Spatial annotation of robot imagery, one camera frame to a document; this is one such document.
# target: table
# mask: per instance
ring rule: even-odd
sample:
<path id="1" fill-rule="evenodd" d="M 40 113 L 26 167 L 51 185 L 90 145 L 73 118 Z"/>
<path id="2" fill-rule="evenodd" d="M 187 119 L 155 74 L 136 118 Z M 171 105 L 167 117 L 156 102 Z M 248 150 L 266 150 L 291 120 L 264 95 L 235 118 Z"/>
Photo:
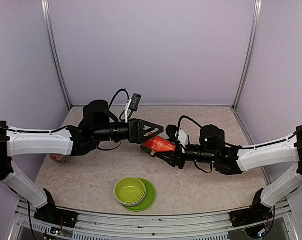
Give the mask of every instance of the table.
<path id="1" fill-rule="evenodd" d="M 111 111 L 120 115 L 123 106 Z M 246 138 L 229 107 L 201 106 L 139 106 L 133 118 L 164 126 L 178 124 L 186 115 L 202 126 L 213 124 L 225 131 L 225 140 L 246 145 Z M 82 108 L 73 107 L 64 125 L 77 126 L 83 118 Z M 184 119 L 182 129 L 192 144 L 199 143 L 200 129 Z M 101 148 L 114 147 L 113 142 L 101 143 Z M 208 165 L 199 167 L 210 169 Z M 149 180 L 156 189 L 153 206 L 143 212 L 130 212 L 114 198 L 114 185 L 122 178 Z M 37 184 L 49 190 L 57 206 L 123 215 L 184 215 L 217 212 L 250 206 L 255 193 L 266 186 L 260 168 L 241 175 L 226 176 L 218 172 L 205 174 L 187 162 L 184 169 L 173 168 L 158 158 L 152 158 L 137 144 L 123 141 L 110 152 L 94 150 L 81 157 L 71 157 L 64 164 L 47 156 L 37 176 Z"/>

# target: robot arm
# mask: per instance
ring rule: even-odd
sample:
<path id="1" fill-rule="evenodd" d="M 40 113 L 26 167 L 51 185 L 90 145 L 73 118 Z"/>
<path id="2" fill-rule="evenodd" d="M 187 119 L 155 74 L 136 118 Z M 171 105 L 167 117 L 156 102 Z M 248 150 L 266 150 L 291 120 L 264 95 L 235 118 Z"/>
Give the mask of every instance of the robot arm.
<path id="1" fill-rule="evenodd" d="M 139 102 L 131 102 L 130 109 L 136 112 Z M 63 226 L 74 228 L 77 213 L 56 208 L 50 192 L 38 187 L 12 158 L 28 154 L 83 156 L 99 149 L 100 142 L 128 140 L 142 144 L 163 130 L 162 126 L 141 119 L 126 117 L 125 121 L 119 121 L 104 100 L 93 101 L 83 108 L 83 120 L 78 127 L 34 130 L 8 127 L 6 121 L 0 121 L 0 181 L 36 208 L 34 218 L 56 225 L 63 220 Z"/>
<path id="2" fill-rule="evenodd" d="M 189 144 L 188 141 L 183 144 L 180 136 L 185 133 L 180 129 L 177 140 L 177 132 L 178 128 L 174 125 L 166 128 L 174 150 L 158 151 L 154 154 L 172 167 L 183 169 L 186 161 L 191 161 L 197 168 L 198 163 L 210 164 L 221 174 L 237 175 L 263 166 L 293 163 L 279 179 L 255 194 L 249 209 L 230 213 L 234 227 L 261 222 L 266 217 L 272 218 L 271 208 L 302 185 L 302 126 L 297 127 L 296 132 L 287 137 L 253 146 L 225 143 L 225 132 L 213 125 L 201 127 L 200 145 Z"/>

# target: yellow-green bowl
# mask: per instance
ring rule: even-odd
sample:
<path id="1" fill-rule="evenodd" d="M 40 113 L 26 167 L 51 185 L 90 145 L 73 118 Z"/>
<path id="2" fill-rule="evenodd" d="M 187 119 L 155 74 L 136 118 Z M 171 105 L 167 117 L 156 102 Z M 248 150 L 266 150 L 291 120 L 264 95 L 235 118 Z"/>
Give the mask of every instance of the yellow-green bowl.
<path id="1" fill-rule="evenodd" d="M 113 189 L 116 200 L 126 207 L 138 205 L 146 195 L 145 184 L 135 178 L 123 178 L 116 183 Z"/>

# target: white wall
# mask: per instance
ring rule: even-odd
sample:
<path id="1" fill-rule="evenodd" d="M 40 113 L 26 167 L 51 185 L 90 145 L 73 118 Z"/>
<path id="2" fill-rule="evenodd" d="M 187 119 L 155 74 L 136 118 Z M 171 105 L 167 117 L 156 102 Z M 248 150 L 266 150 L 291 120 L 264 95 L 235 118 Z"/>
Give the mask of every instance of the white wall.
<path id="1" fill-rule="evenodd" d="M 239 114 L 255 143 L 302 125 L 302 0 L 265 0 Z M 289 167 L 268 168 L 277 179 Z M 288 197 L 302 236 L 302 187 Z"/>
<path id="2" fill-rule="evenodd" d="M 142 94 L 141 104 L 231 106 L 254 6 L 255 0 L 50 1 L 72 103 L 110 100 L 127 88 Z"/>
<path id="3" fill-rule="evenodd" d="M 67 114 L 50 53 L 41 1 L 0 0 L 0 120 L 21 128 L 57 128 Z M 44 156 L 14 160 L 33 180 Z M 19 198 L 0 183 L 0 240 Z"/>

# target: vertical metal post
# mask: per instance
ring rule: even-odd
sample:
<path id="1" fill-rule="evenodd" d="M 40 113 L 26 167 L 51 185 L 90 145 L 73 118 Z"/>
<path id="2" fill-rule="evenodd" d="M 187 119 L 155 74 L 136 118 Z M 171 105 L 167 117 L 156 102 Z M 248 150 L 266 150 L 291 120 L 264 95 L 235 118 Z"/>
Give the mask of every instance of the vertical metal post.
<path id="1" fill-rule="evenodd" d="M 42 11 L 43 11 L 43 16 L 44 16 L 44 21 L 46 25 L 46 30 L 47 30 L 47 35 L 49 39 L 49 45 L 51 49 L 51 54 L 53 57 L 54 61 L 54 66 L 58 78 L 58 82 L 61 88 L 62 96 L 64 99 L 64 103 L 66 105 L 66 108 L 68 111 L 71 110 L 72 104 L 69 96 L 69 92 L 66 86 L 65 79 L 62 74 L 61 70 L 61 65 L 58 57 L 58 52 L 57 52 L 57 47 L 56 47 L 56 42 L 55 42 L 55 36 L 53 32 L 53 27 L 52 27 L 52 21 L 51 21 L 51 15 L 50 15 L 50 8 L 49 8 L 49 0 L 41 0 L 42 3 Z"/>
<path id="2" fill-rule="evenodd" d="M 251 33 L 249 38 L 249 45 L 247 48 L 246 56 L 245 56 L 245 62 L 241 74 L 241 80 L 239 87 L 236 92 L 235 100 L 233 103 L 233 109 L 236 111 L 239 107 L 240 100 L 245 88 L 245 84 L 247 81 L 249 68 L 251 59 L 253 56 L 254 46 L 256 42 L 257 32 L 258 32 L 258 26 L 260 21 L 260 14 L 261 14 L 261 7 L 262 7 L 262 0 L 255 0 L 255 7 L 254 7 L 254 14 L 253 14 L 253 20 L 252 20 L 252 26 L 251 26 Z"/>

